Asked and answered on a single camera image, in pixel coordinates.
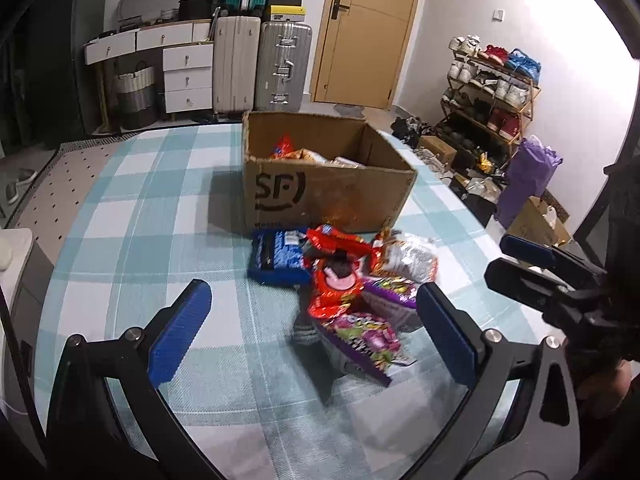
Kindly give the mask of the right hand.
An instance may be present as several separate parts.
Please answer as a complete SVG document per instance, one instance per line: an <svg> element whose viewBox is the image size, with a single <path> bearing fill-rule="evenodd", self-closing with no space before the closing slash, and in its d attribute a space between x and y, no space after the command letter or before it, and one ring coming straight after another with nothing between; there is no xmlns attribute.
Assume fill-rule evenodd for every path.
<svg viewBox="0 0 640 480"><path fill-rule="evenodd" d="M611 413L622 404L631 381L631 362L621 360L614 370L586 379L577 389L576 396L593 413Z"/></svg>

